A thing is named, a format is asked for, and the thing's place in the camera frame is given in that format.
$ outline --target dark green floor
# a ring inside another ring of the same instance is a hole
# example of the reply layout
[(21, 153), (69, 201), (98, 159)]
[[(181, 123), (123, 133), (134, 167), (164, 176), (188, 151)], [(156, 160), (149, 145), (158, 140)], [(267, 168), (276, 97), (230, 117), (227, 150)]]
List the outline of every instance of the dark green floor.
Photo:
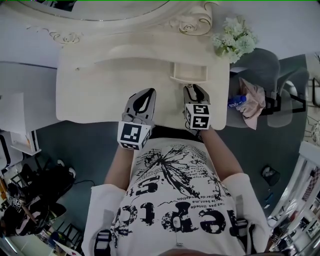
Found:
[[(298, 67), (306, 67), (304, 55), (280, 61), (281, 74)], [(260, 173), (269, 165), (281, 173), (280, 181), (271, 188), (274, 196), (269, 215), (285, 190), (294, 171), (299, 146), (304, 136), (306, 112), (295, 113), (292, 122), (281, 128), (267, 125), (267, 118), (260, 116), (257, 130), (249, 128), (225, 127), (219, 131), (227, 146), (240, 162), (243, 170), (250, 176), (256, 196), (262, 206), (268, 196), (269, 186)], [(101, 185), (115, 154), (117, 143), (116, 122), (79, 124), (60, 122), (37, 131), (39, 146), (44, 156), (53, 160), (63, 159), (74, 167), (77, 181), (93, 180)], [(90, 202), (91, 183), (76, 184), (60, 199), (67, 208), (66, 218), (77, 227), (84, 229)]]

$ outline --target power cord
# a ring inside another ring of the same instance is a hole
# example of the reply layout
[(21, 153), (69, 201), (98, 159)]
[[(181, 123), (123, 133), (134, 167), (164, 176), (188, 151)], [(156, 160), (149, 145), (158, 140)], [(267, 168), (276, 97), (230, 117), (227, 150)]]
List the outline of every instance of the power cord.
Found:
[(94, 186), (94, 187), (96, 186), (96, 184), (94, 183), (94, 181), (91, 180), (91, 179), (85, 179), (85, 180), (82, 180), (82, 181), (73, 183), (73, 185), (76, 185), (76, 184), (79, 184), (79, 183), (82, 183), (82, 182), (92, 182), (93, 186)]

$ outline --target graphic print shirt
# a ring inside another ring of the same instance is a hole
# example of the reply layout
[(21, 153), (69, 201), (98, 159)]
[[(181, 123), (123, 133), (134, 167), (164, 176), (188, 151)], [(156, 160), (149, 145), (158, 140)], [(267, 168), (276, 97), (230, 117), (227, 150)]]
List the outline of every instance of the graphic print shirt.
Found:
[[(236, 198), (242, 212), (237, 214)], [(156, 138), (135, 158), (127, 191), (111, 184), (94, 187), (82, 244), (93, 256), (97, 230), (112, 211), (111, 255), (157, 256), (176, 243), (208, 254), (246, 254), (237, 238), (237, 218), (255, 224), (253, 243), (263, 252), (269, 238), (265, 215), (249, 177), (223, 182), (202, 143)]]

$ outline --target white cube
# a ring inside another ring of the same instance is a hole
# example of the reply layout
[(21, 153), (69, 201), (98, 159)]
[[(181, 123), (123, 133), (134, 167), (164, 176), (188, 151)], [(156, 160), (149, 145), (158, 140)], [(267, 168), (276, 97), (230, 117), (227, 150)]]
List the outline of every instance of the white cube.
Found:
[(206, 104), (185, 104), (185, 120), (192, 130), (208, 130), (211, 116), (209, 105)]
[(141, 150), (151, 136), (151, 125), (120, 121), (117, 141), (124, 149)]

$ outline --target shirt sleeve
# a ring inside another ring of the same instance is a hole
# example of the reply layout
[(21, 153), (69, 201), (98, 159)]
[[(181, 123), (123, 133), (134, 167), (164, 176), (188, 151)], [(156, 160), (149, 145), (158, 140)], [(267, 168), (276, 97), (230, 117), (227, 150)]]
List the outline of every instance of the shirt sleeve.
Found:
[(223, 184), (235, 201), (236, 218), (246, 219), (251, 225), (255, 224), (252, 238), (256, 252), (264, 252), (270, 236), (270, 228), (249, 176), (245, 173), (237, 173), (224, 179)]
[(126, 191), (112, 184), (94, 186), (91, 189), (89, 211), (81, 245), (85, 256), (94, 255), (97, 233), (101, 231), (102, 228), (107, 228), (104, 227), (106, 224), (105, 219), (108, 218), (112, 221), (125, 194)]

